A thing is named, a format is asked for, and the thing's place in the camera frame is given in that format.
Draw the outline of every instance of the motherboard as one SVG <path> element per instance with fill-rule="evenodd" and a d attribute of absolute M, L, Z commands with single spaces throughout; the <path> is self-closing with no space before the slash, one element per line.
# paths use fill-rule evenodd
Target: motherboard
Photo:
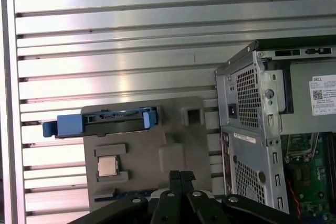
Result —
<path fill-rule="evenodd" d="M 281 138 L 290 212 L 304 223 L 336 223 L 335 141 L 332 133 Z"/>

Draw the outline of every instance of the red wire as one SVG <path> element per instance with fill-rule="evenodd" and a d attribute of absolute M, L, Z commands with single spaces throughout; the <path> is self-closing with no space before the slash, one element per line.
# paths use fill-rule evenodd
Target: red wire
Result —
<path fill-rule="evenodd" d="M 297 212 L 298 212 L 298 218 L 300 219 L 301 218 L 300 202 L 296 198 L 295 192 L 293 191 L 293 188 L 292 188 L 292 185 L 290 184 L 290 181 L 288 179 L 286 179 L 286 181 L 287 181 L 288 186 L 289 186 L 289 191 L 292 194 L 292 196 L 294 198 L 294 201 L 297 205 L 296 209 L 297 209 Z"/>

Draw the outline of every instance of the ventilation grille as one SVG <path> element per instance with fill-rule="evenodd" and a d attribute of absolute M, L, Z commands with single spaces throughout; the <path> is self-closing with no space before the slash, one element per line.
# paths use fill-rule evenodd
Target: ventilation grille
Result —
<path fill-rule="evenodd" d="M 257 173 L 239 161 L 236 164 L 236 185 L 239 195 L 265 204 L 264 189 L 258 183 Z"/>
<path fill-rule="evenodd" d="M 257 84 L 254 68 L 237 76 L 239 119 L 244 126 L 259 127 L 257 108 L 261 107 L 261 100 Z"/>

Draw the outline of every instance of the barcode sticker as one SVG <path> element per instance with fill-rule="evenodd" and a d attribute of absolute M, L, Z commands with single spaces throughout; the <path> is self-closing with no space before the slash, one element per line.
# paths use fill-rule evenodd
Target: barcode sticker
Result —
<path fill-rule="evenodd" d="M 314 76 L 309 89 L 313 115 L 336 114 L 336 75 Z"/>
<path fill-rule="evenodd" d="M 241 135 L 241 134 L 237 134 L 237 133 L 233 133 L 233 136 L 235 138 L 239 138 L 241 140 L 245 140 L 245 141 L 248 141 L 250 143 L 253 143 L 255 144 L 257 142 L 257 140 L 253 137 L 250 137 L 250 136 L 245 136 L 245 135 Z"/>

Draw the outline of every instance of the qr code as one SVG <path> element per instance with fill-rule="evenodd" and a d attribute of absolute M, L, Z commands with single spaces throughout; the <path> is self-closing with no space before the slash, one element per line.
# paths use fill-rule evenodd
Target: qr code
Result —
<path fill-rule="evenodd" d="M 323 99 L 322 90 L 313 90 L 313 97 L 314 97 L 314 100 Z"/>

